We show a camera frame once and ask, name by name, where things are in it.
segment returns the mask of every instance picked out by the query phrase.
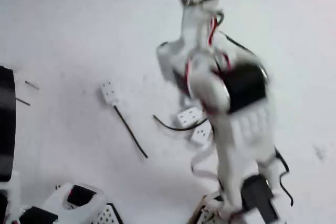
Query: white table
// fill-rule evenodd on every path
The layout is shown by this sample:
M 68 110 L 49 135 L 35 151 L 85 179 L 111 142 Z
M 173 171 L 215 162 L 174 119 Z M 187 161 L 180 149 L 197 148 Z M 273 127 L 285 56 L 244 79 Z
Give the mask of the white table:
M 221 4 L 221 30 L 260 55 L 272 77 L 276 144 L 291 168 L 283 183 L 295 198 L 288 223 L 334 223 L 336 1 Z M 125 223 L 185 223 L 217 188 L 192 175 L 197 149 L 186 136 L 151 117 L 171 122 L 179 110 L 155 48 L 179 36 L 181 16 L 179 0 L 0 0 L 0 64 L 31 103 L 17 104 L 24 204 L 42 203 L 56 183 L 82 182 L 104 189 Z M 120 110 L 147 160 L 103 105 L 106 79 L 121 89 Z M 216 159 L 206 166 L 215 170 Z

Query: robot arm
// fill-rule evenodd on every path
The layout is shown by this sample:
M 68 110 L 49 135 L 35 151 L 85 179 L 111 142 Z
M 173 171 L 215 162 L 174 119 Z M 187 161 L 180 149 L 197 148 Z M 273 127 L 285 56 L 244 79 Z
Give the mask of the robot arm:
M 207 197 L 205 209 L 224 221 L 285 223 L 267 74 L 253 53 L 214 33 L 218 1 L 182 0 L 181 37 L 158 47 L 160 67 L 167 81 L 201 101 L 214 130 L 219 195 L 225 203 Z M 246 178 L 251 163 L 259 174 Z

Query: black wire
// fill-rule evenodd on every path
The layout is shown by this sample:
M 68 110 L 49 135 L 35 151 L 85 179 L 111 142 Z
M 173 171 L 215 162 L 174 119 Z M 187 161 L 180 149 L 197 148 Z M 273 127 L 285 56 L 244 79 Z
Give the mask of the black wire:
M 120 117 L 120 119 L 122 120 L 122 122 L 125 124 L 125 126 L 126 126 L 128 132 L 131 134 L 131 136 L 132 136 L 132 138 L 133 138 L 135 144 L 136 144 L 137 147 L 139 148 L 140 152 L 145 156 L 145 158 L 148 158 L 146 152 L 141 148 L 141 146 L 140 146 L 138 140 L 136 140 L 136 138 L 135 138 L 135 136 L 134 136 L 134 134 L 133 134 L 131 128 L 128 126 L 127 122 L 126 122 L 125 119 L 122 117 L 122 115 L 121 115 L 120 111 L 118 110 L 117 106 L 113 106 L 113 107 L 114 107 L 114 109 L 116 110 L 116 112 L 117 112 L 118 116 Z
M 256 55 L 254 52 L 252 52 L 250 49 L 244 47 L 242 44 L 238 43 L 237 41 L 235 41 L 234 39 L 232 39 L 231 37 L 227 36 L 225 33 L 223 33 L 222 31 L 219 31 L 221 34 L 223 34 L 228 41 L 232 42 L 233 44 L 235 44 L 236 46 L 240 47 L 241 49 L 250 52 L 253 55 Z
M 18 97 L 16 97 L 15 99 L 16 99 L 17 101 L 19 101 L 19 102 L 21 102 L 21 103 L 27 105 L 27 106 L 30 106 L 30 104 L 29 104 L 28 102 L 25 102 L 25 101 L 21 100 L 21 99 L 18 98 Z
M 285 170 L 286 170 L 286 171 L 283 172 L 283 173 L 281 173 L 281 174 L 280 174 L 280 177 L 279 177 L 279 179 L 280 179 L 280 186 L 281 186 L 281 188 L 284 190 L 284 192 L 288 195 L 288 197 L 290 198 L 290 205 L 293 206 L 293 204 L 294 204 L 294 199 L 293 199 L 293 197 L 291 196 L 291 194 L 286 190 L 286 188 L 284 187 L 284 185 L 282 184 L 282 177 L 283 177 L 284 175 L 286 175 L 286 174 L 289 173 L 289 167 L 288 167 L 288 165 L 287 165 L 285 159 L 282 157 L 282 155 L 279 153 L 279 151 L 278 151 L 277 149 L 275 149 L 275 157 L 278 158 L 278 159 L 282 162 L 283 166 L 285 167 Z
M 200 121 L 199 123 L 196 123 L 190 127 L 187 128 L 174 128 L 174 127 L 170 127 L 166 124 L 164 124 L 156 115 L 153 115 L 153 117 L 164 127 L 166 127 L 167 129 L 170 129 L 172 131 L 189 131 L 189 130 L 193 130 L 194 128 L 197 128 L 198 126 L 202 125 L 203 123 L 205 123 L 205 121 L 208 120 L 208 118 L 203 119 L 202 121 Z

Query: perforated metal plate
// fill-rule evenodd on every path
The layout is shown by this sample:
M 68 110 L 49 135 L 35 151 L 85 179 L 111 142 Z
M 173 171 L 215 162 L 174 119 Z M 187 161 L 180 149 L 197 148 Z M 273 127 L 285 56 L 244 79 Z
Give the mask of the perforated metal plate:
M 106 205 L 92 224 L 123 224 L 119 214 L 112 206 L 112 204 Z

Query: electrical outlet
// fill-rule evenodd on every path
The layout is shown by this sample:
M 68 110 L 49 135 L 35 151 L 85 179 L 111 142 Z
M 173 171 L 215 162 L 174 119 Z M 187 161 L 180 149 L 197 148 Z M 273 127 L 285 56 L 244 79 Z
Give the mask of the electrical outlet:
M 111 81 L 104 82 L 101 85 L 101 91 L 107 104 L 116 105 L 118 103 L 119 99 Z
M 197 143 L 200 145 L 204 145 L 211 133 L 212 127 L 211 124 L 209 123 L 209 120 L 201 124 L 200 126 L 196 127 L 193 135 L 191 136 L 191 142 Z
M 178 124 L 183 127 L 189 127 L 197 123 L 202 118 L 202 112 L 197 107 L 192 107 L 182 111 L 177 115 Z

